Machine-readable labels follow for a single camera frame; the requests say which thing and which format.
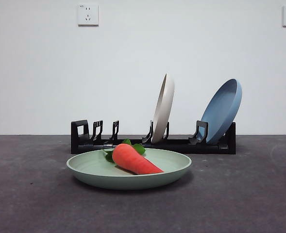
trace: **gray floor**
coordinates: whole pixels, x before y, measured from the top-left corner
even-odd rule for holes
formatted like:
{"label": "gray floor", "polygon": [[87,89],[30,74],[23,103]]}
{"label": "gray floor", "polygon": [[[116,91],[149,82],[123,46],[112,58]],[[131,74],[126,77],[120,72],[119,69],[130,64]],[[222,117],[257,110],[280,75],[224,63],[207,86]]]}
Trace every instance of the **gray floor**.
{"label": "gray floor", "polygon": [[0,233],[286,232],[286,135],[236,139],[172,184],[114,191],[72,176],[67,135],[0,136]]}

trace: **plastic plate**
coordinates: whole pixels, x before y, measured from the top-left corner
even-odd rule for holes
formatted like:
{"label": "plastic plate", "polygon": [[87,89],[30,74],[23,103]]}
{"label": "plastic plate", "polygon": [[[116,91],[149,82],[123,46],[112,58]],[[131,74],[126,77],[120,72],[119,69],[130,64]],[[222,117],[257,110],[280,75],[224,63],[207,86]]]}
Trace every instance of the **plastic plate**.
{"label": "plastic plate", "polygon": [[[208,144],[215,144],[229,129],[242,99],[242,88],[236,79],[230,79],[223,84],[208,104],[201,121],[209,123]],[[199,129],[198,139],[202,138],[204,130]]]}
{"label": "plastic plate", "polygon": [[159,149],[146,149],[145,158],[164,172],[134,175],[108,162],[102,150],[76,155],[67,161],[68,168],[80,181],[107,189],[146,189],[174,182],[181,178],[191,165],[183,154]]}
{"label": "plastic plate", "polygon": [[162,140],[170,116],[174,97],[174,81],[168,74],[165,75],[153,117],[153,135],[151,143]]}

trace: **green plate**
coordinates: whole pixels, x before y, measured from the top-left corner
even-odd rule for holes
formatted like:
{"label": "green plate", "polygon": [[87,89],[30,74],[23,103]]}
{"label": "green plate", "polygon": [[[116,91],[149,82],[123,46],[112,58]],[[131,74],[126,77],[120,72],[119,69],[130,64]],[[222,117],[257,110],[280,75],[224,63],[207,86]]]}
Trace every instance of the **green plate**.
{"label": "green plate", "polygon": [[181,178],[191,159],[187,156],[159,149],[146,149],[145,158],[164,172],[147,175],[134,175],[118,168],[105,159],[102,150],[76,155],[67,161],[67,166],[80,181],[92,186],[107,189],[146,189],[162,186]]}

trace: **orange carrot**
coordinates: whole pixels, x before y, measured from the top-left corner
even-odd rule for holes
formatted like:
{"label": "orange carrot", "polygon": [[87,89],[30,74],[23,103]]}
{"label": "orange carrot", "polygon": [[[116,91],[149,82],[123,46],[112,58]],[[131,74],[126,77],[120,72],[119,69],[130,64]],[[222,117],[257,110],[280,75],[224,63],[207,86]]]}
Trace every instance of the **orange carrot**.
{"label": "orange carrot", "polygon": [[163,172],[163,170],[145,159],[128,144],[119,144],[116,146],[113,152],[113,160],[119,167],[138,175]]}

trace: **plastic dish rack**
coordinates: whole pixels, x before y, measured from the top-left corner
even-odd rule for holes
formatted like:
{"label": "plastic dish rack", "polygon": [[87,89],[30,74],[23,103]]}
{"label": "plastic dish rack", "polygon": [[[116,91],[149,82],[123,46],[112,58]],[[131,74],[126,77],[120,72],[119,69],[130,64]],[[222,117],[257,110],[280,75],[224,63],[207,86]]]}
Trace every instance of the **plastic dish rack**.
{"label": "plastic dish rack", "polygon": [[[78,127],[83,126],[84,133],[78,134]],[[197,139],[199,127],[204,128],[204,135],[201,140]],[[73,121],[71,123],[71,154],[79,154],[93,150],[111,149],[120,144],[123,139],[118,139],[119,121],[113,122],[113,133],[109,139],[102,139],[103,121],[93,122],[93,133],[90,137],[87,120]],[[197,121],[196,132],[188,139],[169,139],[169,122],[163,140],[157,144],[151,143],[153,132],[153,121],[150,123],[149,133],[141,139],[131,139],[133,144],[139,143],[145,148],[171,150],[184,154],[235,154],[236,153],[236,124],[233,122],[226,133],[218,140],[217,144],[206,143],[208,123]]]}

